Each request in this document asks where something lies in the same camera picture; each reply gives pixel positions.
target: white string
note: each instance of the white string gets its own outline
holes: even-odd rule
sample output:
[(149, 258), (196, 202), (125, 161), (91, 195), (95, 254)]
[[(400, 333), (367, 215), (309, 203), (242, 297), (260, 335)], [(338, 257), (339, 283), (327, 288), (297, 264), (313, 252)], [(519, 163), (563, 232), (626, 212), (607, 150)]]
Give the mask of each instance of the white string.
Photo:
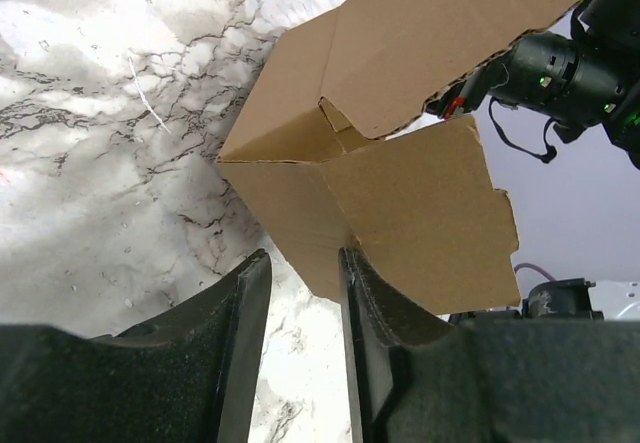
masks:
[(147, 108), (147, 110), (149, 110), (149, 112), (153, 115), (153, 117), (156, 120), (158, 120), (158, 123), (160, 123), (160, 126), (164, 128), (164, 130), (167, 133), (171, 134), (171, 130), (167, 127), (167, 125), (164, 124), (164, 121), (162, 121), (162, 118), (160, 118), (158, 114), (155, 111), (153, 111), (153, 108), (151, 108), (151, 105), (149, 104), (147, 97), (144, 96), (144, 93), (142, 92), (142, 88), (140, 88), (138, 75), (136, 74), (136, 70), (133, 67), (133, 60), (131, 59), (131, 57), (128, 57), (128, 61), (129, 61), (129, 69), (131, 70), (131, 74), (133, 75), (133, 84), (136, 85), (136, 89), (138, 90), (138, 94), (140, 95), (140, 99), (142, 100), (142, 104)]

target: purple cable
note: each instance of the purple cable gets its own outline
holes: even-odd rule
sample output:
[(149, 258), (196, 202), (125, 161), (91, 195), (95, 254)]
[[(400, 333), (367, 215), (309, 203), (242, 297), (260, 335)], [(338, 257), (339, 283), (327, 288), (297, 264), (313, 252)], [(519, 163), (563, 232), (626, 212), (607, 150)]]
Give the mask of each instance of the purple cable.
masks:
[(545, 270), (544, 268), (538, 265), (534, 265), (533, 263), (519, 263), (513, 267), (513, 271), (514, 273), (517, 273), (523, 268), (528, 268), (529, 270), (533, 270), (540, 273), (542, 276), (544, 276), (547, 279), (547, 281), (556, 281), (556, 279), (551, 275), (551, 273), (549, 273), (547, 270)]

